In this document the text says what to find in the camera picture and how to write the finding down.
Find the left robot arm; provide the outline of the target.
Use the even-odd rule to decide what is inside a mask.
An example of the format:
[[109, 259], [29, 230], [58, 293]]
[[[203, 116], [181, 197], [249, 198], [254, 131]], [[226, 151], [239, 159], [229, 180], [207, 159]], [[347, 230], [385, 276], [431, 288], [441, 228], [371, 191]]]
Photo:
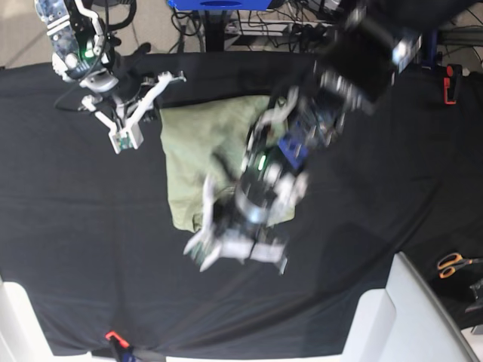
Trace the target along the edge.
[[304, 198], [307, 161], [341, 135], [347, 113], [373, 111], [421, 43], [420, 32], [376, 8], [350, 13], [312, 71], [287, 85], [285, 103], [251, 125], [229, 189], [219, 192], [214, 176], [205, 177], [201, 227], [184, 248], [201, 271], [222, 258], [285, 270], [287, 241], [274, 226]]

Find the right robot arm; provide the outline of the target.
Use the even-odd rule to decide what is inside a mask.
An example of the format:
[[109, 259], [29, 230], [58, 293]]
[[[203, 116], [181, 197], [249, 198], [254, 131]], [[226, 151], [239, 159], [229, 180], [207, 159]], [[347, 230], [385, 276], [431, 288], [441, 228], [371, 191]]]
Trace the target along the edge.
[[50, 39], [52, 68], [64, 82], [87, 89], [76, 107], [63, 105], [70, 93], [56, 99], [54, 108], [62, 112], [92, 114], [108, 129], [115, 153], [138, 149], [143, 143], [140, 122], [158, 116], [157, 98], [169, 84], [185, 82], [180, 72], [142, 75], [136, 65], [150, 51], [143, 43], [132, 54], [116, 51], [121, 43], [115, 32], [131, 25], [137, 3], [127, 1], [126, 18], [112, 24], [109, 16], [101, 17], [93, 7], [95, 1], [36, 1], [35, 10], [46, 25]]

